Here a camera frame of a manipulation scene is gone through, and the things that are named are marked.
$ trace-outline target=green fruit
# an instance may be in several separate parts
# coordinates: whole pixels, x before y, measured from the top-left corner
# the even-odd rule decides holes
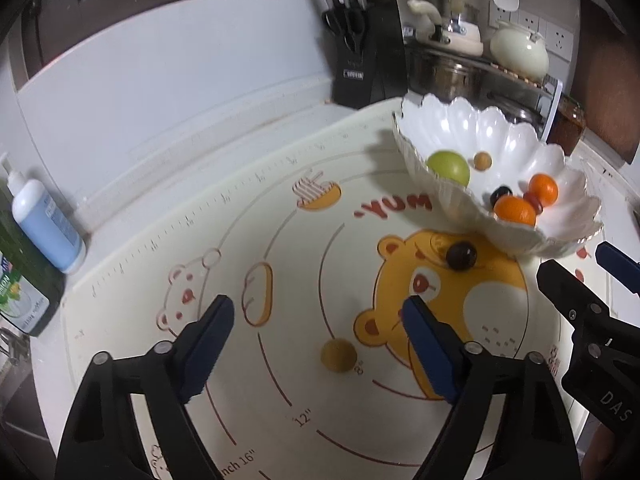
[[[456,152],[441,150],[427,160],[427,168],[441,178],[448,178],[466,187],[471,178],[465,158]]]

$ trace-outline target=scalloped bowl rim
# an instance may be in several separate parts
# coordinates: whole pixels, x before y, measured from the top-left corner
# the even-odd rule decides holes
[[[423,96],[422,100],[420,101],[420,107],[422,107],[422,104],[424,103],[424,101],[427,98],[427,96],[430,96],[430,95],[432,95],[432,94],[427,94],[427,95]],[[405,99],[406,99],[406,97],[402,98],[402,103],[401,103],[401,107],[400,107],[400,118],[404,117],[404,102],[405,102]],[[489,106],[489,107],[485,108],[484,110],[478,110],[473,105],[471,105],[471,103],[469,103],[469,101],[467,101],[463,97],[456,97],[455,99],[453,99],[453,101],[449,105],[444,104],[444,103],[443,104],[446,107],[449,107],[451,104],[453,104],[456,101],[467,102],[473,108],[473,110],[475,110],[478,114],[481,114],[482,112],[484,112],[484,110],[488,110],[489,108],[492,108],[492,109],[496,110],[499,113],[500,117],[502,117],[502,119],[505,121],[505,123],[507,123],[509,126],[513,126],[504,117],[504,113],[502,112],[502,110],[500,110],[500,108],[498,108],[496,106]],[[537,235],[540,236],[541,241],[548,240],[548,241],[551,241],[552,243],[557,243],[559,245],[560,244],[574,244],[574,243],[575,244],[582,244],[582,243],[588,242],[594,236],[597,236],[602,231],[602,229],[604,227],[604,224],[601,221],[597,221],[595,219],[596,215],[599,213],[600,209],[602,208],[602,200],[600,199],[600,197],[587,194],[586,175],[584,174],[583,171],[576,170],[575,168],[569,168],[571,170],[577,171],[578,173],[581,173],[581,174],[584,175],[584,178],[585,178],[584,195],[585,195],[585,197],[594,198],[594,199],[598,200],[598,208],[596,209],[596,212],[593,214],[593,218],[592,218],[593,224],[594,224],[594,226],[596,226],[596,231],[593,234],[591,234],[591,235],[589,235],[587,237],[584,237],[584,238],[564,239],[564,238],[557,238],[557,237],[553,237],[553,236],[547,236],[537,226],[530,226],[530,225],[527,225],[527,224],[519,224],[517,222],[509,222],[507,220],[503,220],[501,218],[498,218],[498,216],[495,214],[495,212],[488,211],[487,208],[482,203],[480,203],[478,201],[478,199],[476,198],[475,194],[471,190],[469,190],[468,187],[462,186],[462,184],[459,184],[454,180],[451,180],[451,179],[448,179],[448,178],[439,177],[431,168],[429,168],[426,165],[424,158],[420,155],[420,153],[418,153],[417,148],[414,146],[414,144],[411,142],[411,140],[404,133],[402,133],[402,130],[400,129],[400,126],[398,125],[398,113],[397,112],[393,112],[393,122],[394,122],[394,128],[395,128],[396,132],[398,133],[398,135],[400,135],[402,137],[402,139],[405,142],[407,142],[409,144],[409,146],[411,146],[411,148],[412,148],[412,150],[414,152],[414,156],[420,161],[420,163],[422,164],[423,168],[431,175],[431,177],[436,182],[446,182],[448,185],[453,185],[455,188],[457,188],[458,190],[463,192],[465,195],[467,195],[471,199],[471,202],[476,206],[476,209],[478,209],[478,211],[480,212],[480,214],[483,217],[495,221],[498,225],[503,225],[503,226],[506,226],[506,227],[509,227],[509,228],[521,229],[521,230],[523,230],[525,232],[535,232]],[[533,126],[531,126],[530,124],[528,124],[528,126],[530,127],[530,129],[533,132],[533,134],[536,135],[535,130],[533,129]],[[542,140],[538,139],[538,142],[540,144],[544,144],[544,142]],[[556,149],[557,148],[558,150],[562,151],[562,147],[558,146],[557,144],[545,144],[545,145],[549,146],[550,149]]]

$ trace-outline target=fruit bowl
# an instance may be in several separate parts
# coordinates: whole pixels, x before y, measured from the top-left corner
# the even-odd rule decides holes
[[[464,98],[441,103],[432,94],[417,105],[402,101],[394,114],[394,137],[409,174],[421,190],[440,203],[444,214],[469,231],[484,234],[507,254],[560,258],[574,252],[602,229],[595,219],[600,199],[586,193],[584,173],[570,168],[562,148],[545,144],[530,124],[510,124],[496,107],[479,111]],[[425,164],[435,152],[458,152],[470,165],[468,185],[441,178]],[[488,170],[473,167],[478,152],[491,155]],[[546,173],[558,184],[558,200],[544,208],[536,225],[498,218],[491,193],[508,186],[522,196],[534,174]]]

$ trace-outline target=jar of sauce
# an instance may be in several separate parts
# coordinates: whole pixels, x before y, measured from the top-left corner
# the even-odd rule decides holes
[[[546,143],[558,144],[562,147],[564,154],[570,156],[582,137],[586,125],[584,109],[580,103],[562,94]]]

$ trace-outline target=orange fruit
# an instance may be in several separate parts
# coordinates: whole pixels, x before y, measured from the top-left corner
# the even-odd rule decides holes
[[[529,180],[529,191],[538,197],[542,207],[548,207],[558,200],[558,184],[545,173],[536,173]]]
[[[494,212],[498,218],[507,222],[535,225],[536,211],[533,206],[519,196],[503,195],[494,205]]]

